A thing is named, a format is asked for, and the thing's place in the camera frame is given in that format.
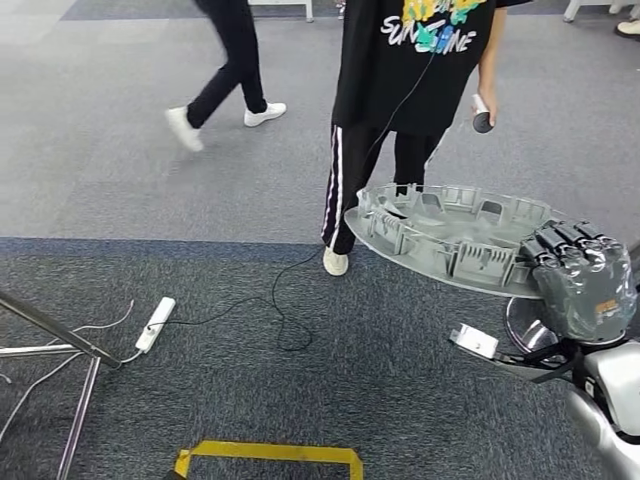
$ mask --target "hand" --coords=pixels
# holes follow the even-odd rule
[[[493,86],[485,87],[481,85],[478,88],[478,94],[485,102],[485,105],[489,109],[489,124],[492,127],[496,126],[496,119],[498,114],[498,101],[496,98],[496,90]]]

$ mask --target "power strip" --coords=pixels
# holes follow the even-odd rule
[[[143,330],[142,335],[136,342],[136,348],[143,353],[148,353],[153,346],[158,335],[162,331],[162,327],[171,314],[176,301],[173,298],[165,297],[160,301],[160,304],[153,312],[151,319]]]

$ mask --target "shoe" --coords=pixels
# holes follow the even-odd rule
[[[193,128],[186,119],[186,107],[172,108],[166,110],[165,117],[169,123],[171,131],[178,137],[183,145],[192,152],[201,152],[205,148],[200,140],[200,130]]]
[[[325,264],[325,270],[326,270],[327,273],[334,277],[341,277],[349,270],[348,256],[338,255],[337,253],[334,253],[330,248],[325,250],[325,256],[322,258],[322,263]]]
[[[245,111],[245,125],[253,128],[263,124],[267,120],[273,120],[285,115],[287,106],[284,103],[267,103],[266,110],[263,113],[252,113],[249,110]]]
[[[635,22],[622,22],[616,27],[616,34],[624,38],[632,38],[640,41],[640,20]]]

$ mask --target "yellow floor marking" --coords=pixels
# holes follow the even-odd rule
[[[233,457],[349,465],[350,480],[363,480],[362,462],[350,448],[303,447],[264,443],[235,443],[205,440],[191,450],[180,450],[174,471],[186,478],[191,457]]]

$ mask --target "black pants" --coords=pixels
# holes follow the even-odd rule
[[[371,178],[387,133],[373,148],[371,146],[381,134],[382,130],[363,124],[348,130],[332,127],[333,162],[327,187],[322,241],[334,252],[345,255],[355,243],[355,237],[343,216],[346,210],[358,205],[356,194]],[[442,138],[442,135],[422,137],[396,133],[393,182],[398,185],[424,183],[426,162]]]
[[[187,119],[200,128],[238,84],[247,108],[253,113],[266,110],[262,90],[258,40],[248,0],[195,0],[213,22],[226,50],[220,68],[195,100],[189,105]]]

